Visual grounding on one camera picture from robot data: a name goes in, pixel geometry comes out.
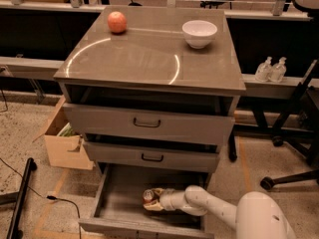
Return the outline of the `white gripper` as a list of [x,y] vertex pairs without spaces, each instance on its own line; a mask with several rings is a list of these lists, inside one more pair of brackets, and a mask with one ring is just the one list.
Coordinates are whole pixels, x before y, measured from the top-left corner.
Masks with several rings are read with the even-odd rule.
[[184,205],[184,192],[172,188],[152,188],[152,192],[159,196],[159,202],[146,203],[144,209],[147,211],[175,211],[180,210]]

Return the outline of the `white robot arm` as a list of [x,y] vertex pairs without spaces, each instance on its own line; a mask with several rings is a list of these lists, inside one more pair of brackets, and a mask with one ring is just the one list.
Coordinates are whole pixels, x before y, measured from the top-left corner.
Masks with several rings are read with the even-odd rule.
[[186,190],[152,188],[143,193],[143,202],[148,211],[181,210],[192,216],[212,213],[235,230],[236,239],[297,239],[279,205],[261,192],[248,192],[233,205],[196,185]]

